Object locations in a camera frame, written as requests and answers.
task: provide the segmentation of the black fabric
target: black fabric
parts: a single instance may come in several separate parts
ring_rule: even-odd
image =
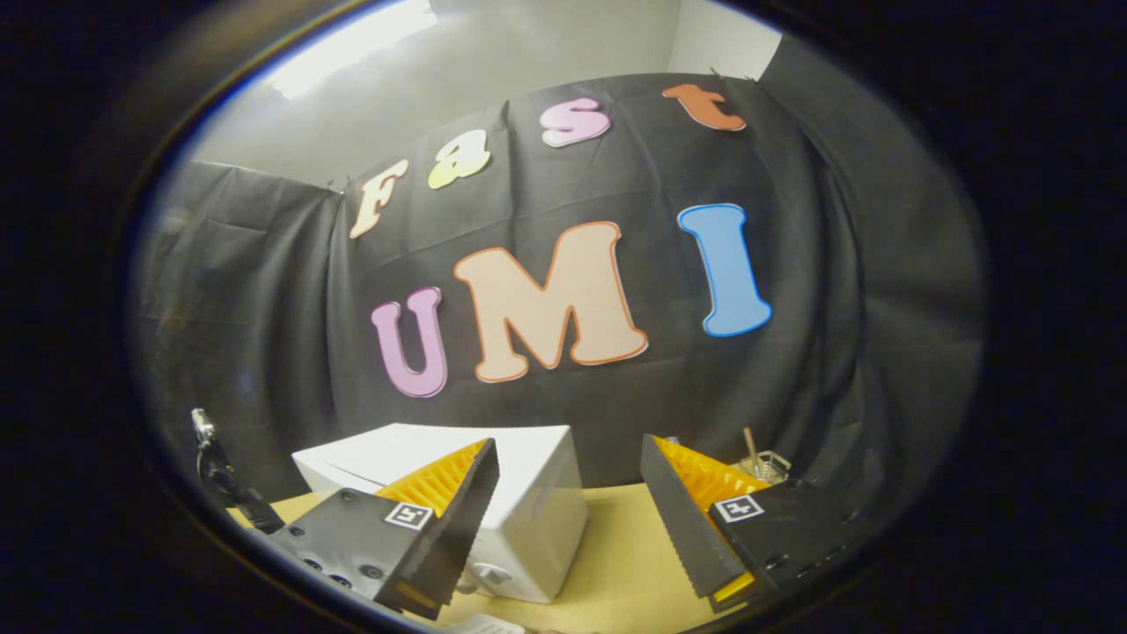
[[[175,366],[186,374],[172,375],[187,382],[162,384],[179,393],[166,400],[165,421],[180,426],[188,408],[214,409],[218,422],[238,430],[232,462],[251,465],[255,485],[273,498],[304,490],[290,453],[391,422],[568,425],[585,486],[639,482],[642,434],[677,436],[730,463],[746,455],[740,429],[749,426],[762,448],[790,458],[815,484],[840,486],[857,506],[898,507],[899,493],[922,482],[951,443],[973,385],[982,296],[971,207],[891,111],[848,79],[829,78],[820,93],[825,78],[793,69],[828,71],[789,46],[780,55],[797,66],[781,66],[791,68],[784,79],[769,69],[762,83],[627,75],[511,99],[409,148],[373,151],[372,169],[340,199],[265,175],[197,166],[199,173],[228,176],[221,188],[216,176],[199,180],[194,187],[211,193],[196,191],[196,202],[181,206],[229,209],[240,221],[224,222],[255,227],[241,216],[265,222],[255,213],[273,208],[279,191],[300,191],[301,211],[279,208],[272,226],[292,226],[286,234],[301,239],[256,241],[233,227],[221,235],[180,231],[175,249],[165,249],[170,255],[156,266],[167,269],[159,276],[186,276],[193,285],[154,286],[163,303],[145,312],[152,330],[172,314],[163,305],[172,298],[198,330],[194,345],[181,341],[183,332],[156,338],[167,351],[166,375]],[[662,96],[685,82],[722,93],[725,111],[747,127],[711,130]],[[566,148],[547,145],[540,114],[579,97],[598,100],[611,128]],[[490,163],[431,189],[435,152],[479,127]],[[402,158],[410,167],[380,222],[349,238],[360,185]],[[257,212],[236,202],[243,196]],[[709,203],[746,211],[744,238],[773,309],[764,327],[735,338],[702,330],[711,309],[708,278],[694,238],[676,223],[682,209]],[[598,220],[621,227],[619,274],[649,349],[597,367],[565,355],[547,370],[513,338],[530,358],[529,374],[478,381],[473,304],[454,264],[504,247],[543,283],[559,235]],[[213,231],[213,224],[201,225]],[[205,285],[208,269],[189,270],[198,258],[233,277]],[[388,378],[370,314],[432,285],[443,293],[449,381],[434,398],[412,399]],[[408,364],[420,369],[410,311],[400,328]],[[570,325],[565,348],[574,341]],[[220,375],[187,379],[208,366]],[[236,368],[263,382],[254,396],[240,393]]]
[[[339,197],[242,168],[190,163],[139,260],[142,372],[161,432],[195,471],[203,408],[245,485],[308,491],[290,454],[332,420],[326,270]]]
[[[986,255],[977,212],[921,133],[810,45],[783,37],[760,84],[833,172],[863,275],[860,416],[807,436],[798,458],[811,458],[807,480],[851,486],[859,502],[882,480],[875,501],[903,507],[953,445],[978,378]]]

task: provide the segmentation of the white box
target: white box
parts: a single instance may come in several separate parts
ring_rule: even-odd
[[[345,486],[375,493],[483,438],[497,441],[500,477],[467,570],[488,593],[550,602],[564,584],[587,523],[571,428],[392,423],[298,452],[293,459],[318,498]]]

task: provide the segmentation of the wooden stick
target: wooden stick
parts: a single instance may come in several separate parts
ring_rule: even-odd
[[[755,465],[755,475],[760,473],[760,455],[755,453],[755,441],[752,440],[751,428],[744,428],[744,443],[747,444],[747,452],[751,454],[752,464]]]

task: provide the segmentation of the screw hole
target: screw hole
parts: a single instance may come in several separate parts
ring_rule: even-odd
[[[370,564],[360,566],[360,573],[369,579],[383,579],[383,571]]]
[[[765,570],[775,570],[778,568],[782,568],[782,565],[786,564],[787,560],[789,560],[789,559],[790,557],[788,557],[787,555],[775,555],[775,556],[771,557],[770,560],[767,560],[763,564],[763,568]]]

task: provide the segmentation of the pink letter u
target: pink letter u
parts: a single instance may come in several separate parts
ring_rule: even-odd
[[[383,367],[388,369],[388,377],[396,389],[407,396],[428,399],[446,385],[446,355],[442,350],[442,333],[438,332],[440,301],[442,291],[434,286],[419,288],[407,297],[407,307],[415,313],[423,341],[426,367],[421,373],[408,368],[403,359],[403,343],[399,338],[399,302],[389,301],[372,311]]]

